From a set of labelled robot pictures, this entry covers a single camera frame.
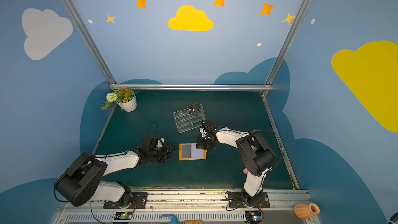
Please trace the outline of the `yellow leather card holder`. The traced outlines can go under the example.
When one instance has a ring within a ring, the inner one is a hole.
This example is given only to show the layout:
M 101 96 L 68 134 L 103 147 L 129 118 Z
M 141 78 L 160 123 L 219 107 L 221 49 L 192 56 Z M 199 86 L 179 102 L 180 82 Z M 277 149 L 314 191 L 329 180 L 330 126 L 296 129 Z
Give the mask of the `yellow leather card holder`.
M 191 144 L 191 153 L 192 153 L 191 159 L 188 159 L 188 160 L 204 160 L 204 159 L 206 159 L 207 150 L 198 149 L 196 143 L 187 143 L 187 144 Z M 181 157 L 180 157 L 180 146 L 181 146 L 181 144 L 179 145 L 179 161 L 182 161 Z

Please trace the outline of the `clear plastic organizer tray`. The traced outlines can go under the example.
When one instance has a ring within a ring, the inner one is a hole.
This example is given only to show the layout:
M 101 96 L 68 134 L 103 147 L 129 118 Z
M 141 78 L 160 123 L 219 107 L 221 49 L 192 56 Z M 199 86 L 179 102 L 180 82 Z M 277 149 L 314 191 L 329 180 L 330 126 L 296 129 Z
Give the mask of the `clear plastic organizer tray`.
M 206 119 L 204 109 L 197 113 L 189 114 L 188 107 L 173 113 L 178 133 L 184 133 L 202 125 Z

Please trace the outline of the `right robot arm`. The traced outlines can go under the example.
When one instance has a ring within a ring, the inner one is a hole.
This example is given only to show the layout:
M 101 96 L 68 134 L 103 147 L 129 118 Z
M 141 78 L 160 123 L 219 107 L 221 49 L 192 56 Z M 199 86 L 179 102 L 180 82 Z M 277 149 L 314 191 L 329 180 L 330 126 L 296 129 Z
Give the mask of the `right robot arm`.
M 201 122 L 197 148 L 208 150 L 218 144 L 226 144 L 238 149 L 245 169 L 246 181 L 243 185 L 244 199 L 249 202 L 258 199 L 267 172 L 271 171 L 276 155 L 260 131 L 240 132 L 227 127 L 217 127 L 207 118 Z

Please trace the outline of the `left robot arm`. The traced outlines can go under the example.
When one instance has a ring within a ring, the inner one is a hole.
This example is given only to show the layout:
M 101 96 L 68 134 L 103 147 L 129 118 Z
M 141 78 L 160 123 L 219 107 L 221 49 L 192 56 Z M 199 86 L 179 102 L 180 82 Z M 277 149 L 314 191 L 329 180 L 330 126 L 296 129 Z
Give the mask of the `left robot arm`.
M 103 177 L 118 171 L 143 166 L 151 160 L 162 164 L 173 158 L 177 146 L 157 134 L 146 134 L 143 142 L 132 150 L 110 155 L 82 153 L 57 179 L 54 192 L 75 207 L 91 201 L 105 201 L 117 208 L 128 209 L 133 202 L 129 186 L 103 181 Z

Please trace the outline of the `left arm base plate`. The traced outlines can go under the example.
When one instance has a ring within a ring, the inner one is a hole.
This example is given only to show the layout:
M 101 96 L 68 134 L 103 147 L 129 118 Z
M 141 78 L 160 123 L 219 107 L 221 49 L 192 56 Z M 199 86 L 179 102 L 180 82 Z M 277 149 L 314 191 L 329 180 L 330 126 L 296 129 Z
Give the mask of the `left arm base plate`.
M 118 201 L 106 201 L 103 209 L 144 209 L 148 194 L 146 192 L 128 192 Z

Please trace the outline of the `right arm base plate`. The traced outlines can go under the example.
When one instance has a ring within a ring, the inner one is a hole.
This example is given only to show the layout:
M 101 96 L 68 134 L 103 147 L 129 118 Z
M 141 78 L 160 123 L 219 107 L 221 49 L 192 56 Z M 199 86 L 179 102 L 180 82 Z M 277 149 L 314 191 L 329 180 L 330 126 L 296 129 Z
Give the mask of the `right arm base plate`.
M 227 191 L 224 196 L 229 202 L 229 209 L 236 208 L 270 208 L 268 194 L 264 191 L 251 197 L 245 192 Z

